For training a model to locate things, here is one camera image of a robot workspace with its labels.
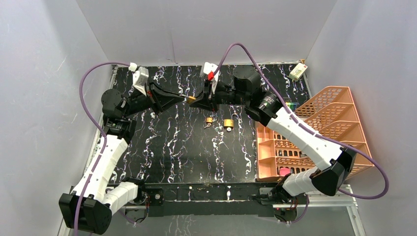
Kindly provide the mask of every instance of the black tabletop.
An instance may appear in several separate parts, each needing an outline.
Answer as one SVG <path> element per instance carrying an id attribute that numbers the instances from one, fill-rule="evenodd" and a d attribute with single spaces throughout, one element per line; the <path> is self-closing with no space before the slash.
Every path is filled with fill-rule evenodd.
<path id="1" fill-rule="evenodd" d="M 295 64 L 268 64 L 261 68 L 283 97 L 299 105 L 308 100 L 304 81 L 293 82 L 288 74 Z M 235 65 L 223 66 L 219 80 L 231 84 Z M 149 76 L 162 88 L 196 96 L 203 88 L 200 66 L 148 67 Z M 132 93 L 132 74 L 119 68 L 113 88 Z M 204 129 L 205 118 L 213 126 Z M 178 103 L 156 116 L 152 110 L 136 114 L 138 124 L 110 183 L 139 177 L 148 183 L 254 182 L 256 179 L 255 124 L 242 106 L 221 105 L 217 113 Z M 233 119 L 227 132 L 224 119 Z"/>

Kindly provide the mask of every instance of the pink object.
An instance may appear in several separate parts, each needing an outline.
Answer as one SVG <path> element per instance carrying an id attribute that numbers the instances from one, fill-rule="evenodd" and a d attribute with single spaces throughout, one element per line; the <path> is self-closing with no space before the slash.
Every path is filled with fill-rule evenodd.
<path id="1" fill-rule="evenodd" d="M 287 168 L 287 167 L 279 168 L 279 175 L 280 176 L 286 176 L 289 173 L 290 173 L 290 169 L 289 168 Z"/>

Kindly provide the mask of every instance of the orange plastic basket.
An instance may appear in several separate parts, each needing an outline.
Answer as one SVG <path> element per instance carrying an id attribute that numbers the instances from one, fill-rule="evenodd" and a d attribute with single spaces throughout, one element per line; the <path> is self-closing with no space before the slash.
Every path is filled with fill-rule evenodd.
<path id="1" fill-rule="evenodd" d="M 349 87 L 330 86 L 324 88 L 296 109 L 299 117 L 323 136 L 352 145 L 370 155 L 365 134 Z M 276 181 L 280 170 L 288 168 L 299 173 L 315 166 L 300 149 L 279 133 L 256 124 L 258 152 L 258 181 Z M 357 154 L 352 177 L 372 167 L 364 156 Z"/>

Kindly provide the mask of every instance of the white arm segment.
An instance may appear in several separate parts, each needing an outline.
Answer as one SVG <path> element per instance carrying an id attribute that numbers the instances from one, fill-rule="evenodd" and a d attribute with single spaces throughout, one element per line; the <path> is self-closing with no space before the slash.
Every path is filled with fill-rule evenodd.
<path id="1" fill-rule="evenodd" d="M 104 139 L 101 138 L 101 145 L 104 143 Z M 102 202 L 104 199 L 104 194 L 106 193 L 106 187 L 109 183 L 109 179 L 112 175 L 112 172 L 121 157 L 124 151 L 127 149 L 127 143 L 124 139 L 117 139 L 115 135 L 107 135 L 107 146 L 103 152 L 103 155 L 98 162 L 97 167 L 95 168 L 90 183 L 87 186 L 87 189 L 84 193 L 84 197 L 88 197 L 90 194 L 94 195 L 94 199 Z M 99 151 L 94 155 L 94 158 L 91 161 L 87 171 L 84 173 L 83 178 L 75 186 L 73 191 L 76 191 L 76 195 L 79 196 L 83 187 L 86 183 L 87 177 L 91 174 L 92 167 L 99 157 Z"/>
<path id="2" fill-rule="evenodd" d="M 282 187 L 293 197 L 301 193 L 317 191 L 317 188 L 313 186 L 310 179 L 310 175 L 316 170 L 317 167 L 314 167 L 313 169 L 298 174 L 292 174 L 285 180 Z"/>
<path id="3" fill-rule="evenodd" d="M 305 127 L 318 134 L 316 130 L 298 118 L 293 112 L 292 114 L 297 118 L 299 123 L 302 123 Z M 282 187 L 291 196 L 316 191 L 316 187 L 314 187 L 311 182 L 311 174 L 315 173 L 317 170 L 325 170 L 330 167 L 330 160 L 336 160 L 342 153 L 340 145 L 322 140 L 312 134 L 309 134 L 307 131 L 299 127 L 293 120 L 291 120 L 290 114 L 288 114 L 284 108 L 279 109 L 276 115 L 278 117 L 271 119 L 267 127 L 278 132 L 280 135 L 292 142 L 303 153 L 310 157 L 314 164 L 316 164 L 316 167 L 310 170 L 290 175 L 285 180 Z"/>
<path id="4" fill-rule="evenodd" d="M 330 167 L 330 160 L 336 160 L 342 153 L 340 145 L 319 139 L 299 127 L 291 120 L 290 114 L 288 114 L 283 107 L 278 110 L 276 115 L 278 117 L 271 119 L 267 127 L 278 132 L 297 146 L 303 153 L 310 157 L 320 170 Z M 298 118 L 295 114 L 294 116 L 299 123 L 302 123 L 305 127 L 318 134 L 317 131 Z"/>
<path id="5" fill-rule="evenodd" d="M 114 215 L 120 208 L 129 201 L 138 197 L 138 188 L 134 183 L 121 182 L 116 188 L 104 195 L 103 204 L 110 204 L 110 210 Z"/>

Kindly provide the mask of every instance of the wire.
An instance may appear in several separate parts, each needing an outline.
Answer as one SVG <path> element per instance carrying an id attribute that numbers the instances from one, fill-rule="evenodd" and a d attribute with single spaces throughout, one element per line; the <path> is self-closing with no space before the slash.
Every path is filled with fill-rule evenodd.
<path id="1" fill-rule="evenodd" d="M 231 44 L 228 48 L 227 48 L 227 50 L 226 50 L 226 52 L 224 53 L 224 55 L 223 55 L 223 57 L 222 57 L 222 59 L 220 60 L 220 63 L 219 63 L 219 65 L 218 65 L 218 67 L 217 67 L 217 69 L 214 71 L 214 75 L 216 75 L 216 73 L 220 70 L 220 67 L 223 65 L 223 62 L 224 62 L 224 60 L 226 59 L 226 56 L 227 56 L 227 54 L 229 53 L 229 51 L 230 51 L 230 49 L 232 48 L 232 47 L 234 47 L 234 46 L 236 46 L 236 45 L 239 45 L 245 52 L 246 52 L 246 54 L 248 55 L 248 57 L 249 57 L 249 59 L 251 60 L 251 62 L 253 63 L 253 65 L 255 66 L 255 68 L 256 68 L 256 70 L 258 71 L 258 73 L 261 75 L 261 77 L 265 80 L 265 82 L 268 84 L 268 86 L 272 89 L 272 91 L 275 93 L 275 95 L 277 96 L 277 98 L 278 98 L 278 100 L 281 102 L 281 104 L 283 105 L 283 107 L 284 107 L 284 109 L 285 109 L 285 111 L 288 113 L 288 114 L 290 114 L 290 117 L 291 117 L 291 119 L 299 126 L 299 127 L 301 127 L 303 130 L 305 130 L 305 131 L 307 131 L 309 134 L 312 134 L 312 135 L 315 135 L 315 132 L 314 131 L 312 131 L 312 130 L 310 130 L 310 129 L 308 129 L 306 126 L 304 126 L 302 123 L 300 123 L 299 121 L 298 121 L 298 119 L 296 118 L 296 116 L 295 116 L 295 114 L 291 111 L 291 109 L 287 106 L 287 104 L 285 103 L 285 101 L 284 101 L 284 99 L 282 98 L 282 96 L 279 94 L 279 92 L 274 88 L 274 86 L 271 84 L 271 82 L 265 77 L 265 75 L 262 73 L 262 70 L 259 68 L 259 66 L 258 66 L 258 64 L 255 62 L 255 60 L 253 59 L 253 57 L 252 57 L 252 55 L 249 53 L 249 51 L 247 50 L 247 48 L 243 45 L 243 44 L 241 44 L 241 43 L 233 43 L 233 44 Z M 343 189 L 339 189 L 339 191 L 340 192 L 342 192 L 342 193 L 344 193 L 344 194 L 346 194 L 346 195 L 349 195 L 349 196 L 351 196 L 351 197 L 354 197 L 354 198 L 359 198 L 359 199 L 377 199 L 377 198 L 380 198 L 380 197 L 382 197 L 383 195 L 385 195 L 387 192 L 388 192 L 388 189 L 389 189 L 389 180 L 388 180 L 388 176 L 387 176 L 387 174 L 385 173 L 385 171 L 383 170 L 383 168 L 382 168 L 382 166 L 380 166 L 375 160 L 373 160 L 370 156 L 368 156 L 366 153 L 364 153 L 364 152 L 362 152 L 362 151 L 360 151 L 360 150 L 358 150 L 358 149 L 356 149 L 356 148 L 354 148 L 354 147 L 352 147 L 352 146 L 349 146 L 349 145 L 347 145 L 347 144 L 344 144 L 344 143 L 341 143 L 341 142 L 339 142 L 339 141 L 336 141 L 336 140 L 333 140 L 333 139 L 331 139 L 331 138 L 327 138 L 327 137 L 324 137 L 323 135 L 320 135 L 320 134 L 317 134 L 316 135 L 316 137 L 318 137 L 318 138 L 320 138 L 320 139 L 323 139 L 323 140 L 326 140 L 326 141 L 329 141 L 329 142 L 332 142 L 332 143 L 335 143 L 335 144 L 338 144 L 338 145 L 341 145 L 342 147 L 344 147 L 344 148 L 348 148 L 348 149 L 350 149 L 350 150 L 353 150 L 354 152 L 356 152 L 356 153 L 358 153 L 358 154 L 360 154 L 360 155 L 362 155 L 362 156 L 364 156 L 366 159 L 368 159 L 368 161 L 370 161 L 372 164 L 374 164 L 375 165 L 375 167 L 381 172 L 381 174 L 382 174 L 382 177 L 384 178 L 384 181 L 385 181 L 385 186 L 384 186 L 384 189 L 383 189 L 383 191 L 380 193 L 380 194 L 377 194 L 377 195 L 375 195 L 375 196 L 361 196 L 361 195 L 357 195 L 357 194 L 353 194 L 353 193 L 350 193 L 350 192 L 347 192 L 347 191 L 344 191 Z"/>
<path id="2" fill-rule="evenodd" d="M 123 211 L 121 211 L 121 210 L 119 210 L 118 211 L 118 213 L 120 214 L 120 215 L 122 215 L 129 223 L 131 223 L 131 224 L 135 224 L 135 221 L 134 220 L 132 220 L 132 219 L 130 219 L 126 214 L 124 214 L 123 213 Z"/>
<path id="3" fill-rule="evenodd" d="M 145 199 L 141 203 L 134 203 L 135 205 L 142 205 L 148 199 L 147 193 L 145 193 Z"/>
<path id="4" fill-rule="evenodd" d="M 296 205 L 294 206 L 294 208 L 297 208 L 298 206 L 298 198 L 296 197 Z"/>
<path id="5" fill-rule="evenodd" d="M 103 65 L 111 65 L 111 64 L 119 64 L 119 65 L 129 66 L 129 64 L 123 63 L 123 62 L 114 62 L 114 61 L 104 62 L 104 63 L 95 65 L 92 68 L 90 68 L 83 75 L 83 77 L 81 78 L 81 81 L 80 81 L 79 95 L 80 95 L 81 105 L 83 106 L 84 111 L 86 112 L 86 114 L 90 118 L 90 120 L 93 122 L 93 124 L 98 128 L 98 130 L 100 130 L 101 136 L 104 138 L 104 143 L 103 143 L 103 147 L 100 150 L 100 153 L 98 155 L 97 160 L 94 162 L 94 164 L 92 166 L 91 173 L 87 177 L 86 183 L 84 184 L 84 187 L 83 187 L 83 189 L 81 191 L 81 194 L 80 194 L 80 196 L 78 198 L 78 201 L 77 201 L 77 206 L 75 208 L 75 217 L 74 217 L 74 236 L 78 236 L 78 220 L 79 220 L 79 217 L 80 217 L 81 201 L 82 201 L 82 199 L 84 197 L 84 193 L 86 192 L 87 186 L 88 186 L 88 184 L 89 184 L 89 182 L 91 180 L 92 173 L 94 172 L 95 168 L 97 167 L 97 164 L 100 161 L 100 158 L 103 155 L 104 149 L 106 148 L 106 145 L 107 145 L 107 135 L 106 135 L 106 133 L 101 128 L 101 126 L 98 124 L 98 122 L 94 119 L 94 117 L 92 117 L 92 114 L 89 112 L 89 110 L 88 110 L 88 108 L 86 106 L 86 102 L 85 102 L 84 96 L 83 96 L 83 85 L 84 85 L 84 81 L 86 80 L 87 75 L 89 75 L 94 69 L 96 69 L 98 67 L 101 67 Z"/>
<path id="6" fill-rule="evenodd" d="M 141 220 L 141 222 L 140 222 L 140 223 L 142 223 L 142 222 L 146 219 L 146 217 L 147 217 L 147 216 L 148 216 L 148 214 L 149 214 L 149 203 L 150 203 L 150 196 L 149 196 L 149 197 L 147 197 L 147 202 L 146 202 L 146 211 L 145 211 L 145 213 L 144 213 L 144 217 L 137 219 L 135 222 L 138 222 L 139 220 Z"/>
<path id="7" fill-rule="evenodd" d="M 298 219 L 295 219 L 294 221 L 290 221 L 290 224 L 297 223 L 298 221 L 300 221 L 305 216 L 305 213 L 307 212 L 308 204 L 310 203 L 310 199 L 308 198 L 308 195 L 307 194 L 305 195 L 305 199 L 307 201 L 305 202 L 304 211 L 302 212 L 301 216 Z"/>

